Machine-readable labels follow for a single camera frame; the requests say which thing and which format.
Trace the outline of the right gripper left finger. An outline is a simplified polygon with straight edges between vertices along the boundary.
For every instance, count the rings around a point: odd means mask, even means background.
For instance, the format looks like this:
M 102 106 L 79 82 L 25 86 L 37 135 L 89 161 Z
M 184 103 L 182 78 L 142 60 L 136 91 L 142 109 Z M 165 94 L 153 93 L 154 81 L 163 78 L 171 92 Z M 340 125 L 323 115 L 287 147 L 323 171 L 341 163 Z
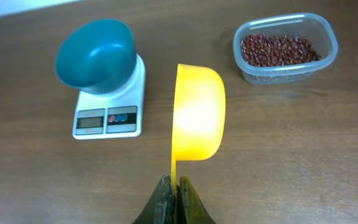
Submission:
M 176 197 L 169 175 L 163 175 L 133 224 L 174 224 Z

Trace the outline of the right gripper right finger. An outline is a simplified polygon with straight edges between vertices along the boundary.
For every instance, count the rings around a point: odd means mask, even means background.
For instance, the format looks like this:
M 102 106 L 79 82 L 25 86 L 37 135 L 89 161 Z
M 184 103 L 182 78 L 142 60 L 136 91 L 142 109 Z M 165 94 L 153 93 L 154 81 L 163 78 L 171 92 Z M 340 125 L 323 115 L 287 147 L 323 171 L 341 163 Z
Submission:
M 180 177 L 177 222 L 179 224 L 216 224 L 204 207 L 188 177 Z

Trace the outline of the yellow plastic measuring scoop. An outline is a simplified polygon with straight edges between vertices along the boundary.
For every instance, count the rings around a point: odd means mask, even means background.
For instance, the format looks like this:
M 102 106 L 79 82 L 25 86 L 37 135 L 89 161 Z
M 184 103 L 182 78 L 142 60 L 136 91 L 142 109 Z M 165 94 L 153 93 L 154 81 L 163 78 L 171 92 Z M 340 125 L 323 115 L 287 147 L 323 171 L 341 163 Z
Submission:
M 171 185 L 177 189 L 177 161 L 202 161 L 221 145 L 226 93 L 211 68 L 178 64 L 172 126 Z

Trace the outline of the white digital kitchen scale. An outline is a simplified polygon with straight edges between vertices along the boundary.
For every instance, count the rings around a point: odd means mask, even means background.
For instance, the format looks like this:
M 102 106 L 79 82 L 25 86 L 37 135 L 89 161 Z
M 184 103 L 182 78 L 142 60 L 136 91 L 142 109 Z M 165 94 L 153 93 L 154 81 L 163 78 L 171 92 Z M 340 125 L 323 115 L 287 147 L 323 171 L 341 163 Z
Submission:
M 78 140 L 129 138 L 142 132 L 145 64 L 140 55 L 130 79 L 105 95 L 81 91 L 76 104 L 72 136 Z

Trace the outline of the teal plastic bowl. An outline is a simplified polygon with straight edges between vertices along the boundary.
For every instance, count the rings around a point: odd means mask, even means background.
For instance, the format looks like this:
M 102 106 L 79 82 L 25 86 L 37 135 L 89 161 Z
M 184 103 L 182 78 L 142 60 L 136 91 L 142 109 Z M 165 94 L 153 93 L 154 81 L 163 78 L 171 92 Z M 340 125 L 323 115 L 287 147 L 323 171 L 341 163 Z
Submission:
M 103 95 L 130 80 L 136 57 L 130 28 L 118 20 L 102 19 L 84 25 L 62 43 L 55 72 L 72 88 Z

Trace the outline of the red beans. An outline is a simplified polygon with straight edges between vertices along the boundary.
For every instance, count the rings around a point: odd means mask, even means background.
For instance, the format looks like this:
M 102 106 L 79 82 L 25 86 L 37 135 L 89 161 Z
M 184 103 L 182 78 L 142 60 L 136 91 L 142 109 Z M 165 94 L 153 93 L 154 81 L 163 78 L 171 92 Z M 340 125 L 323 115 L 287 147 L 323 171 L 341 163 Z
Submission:
M 252 34 L 241 40 L 240 47 L 243 60 L 255 67 L 280 67 L 321 59 L 307 37 Z

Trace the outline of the clear plastic container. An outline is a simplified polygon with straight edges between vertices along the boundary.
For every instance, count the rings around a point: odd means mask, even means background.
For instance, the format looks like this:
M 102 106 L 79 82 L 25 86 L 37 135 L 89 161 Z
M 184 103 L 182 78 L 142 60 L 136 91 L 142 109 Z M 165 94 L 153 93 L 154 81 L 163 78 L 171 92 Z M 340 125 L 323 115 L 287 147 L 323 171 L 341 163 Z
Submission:
M 339 51 L 329 22 L 306 12 L 246 22 L 232 48 L 244 79 L 254 85 L 307 79 L 331 65 Z

